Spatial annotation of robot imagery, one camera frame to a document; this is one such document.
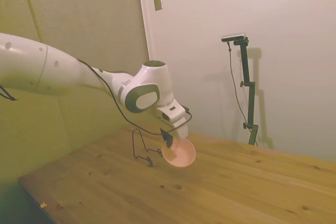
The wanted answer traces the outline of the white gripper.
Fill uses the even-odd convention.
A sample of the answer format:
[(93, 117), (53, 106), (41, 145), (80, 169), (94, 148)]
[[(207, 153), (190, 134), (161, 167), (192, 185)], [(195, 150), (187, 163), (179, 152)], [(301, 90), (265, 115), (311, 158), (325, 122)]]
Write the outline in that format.
[(172, 131), (172, 135), (163, 130), (160, 129), (161, 131), (161, 137), (163, 141), (165, 142), (167, 148), (167, 156), (169, 160), (173, 160), (176, 158), (176, 147), (173, 145), (173, 140), (174, 138), (178, 140), (183, 140), (188, 136), (188, 126), (186, 123), (186, 118), (182, 117), (176, 122), (172, 124), (172, 127), (174, 131)]

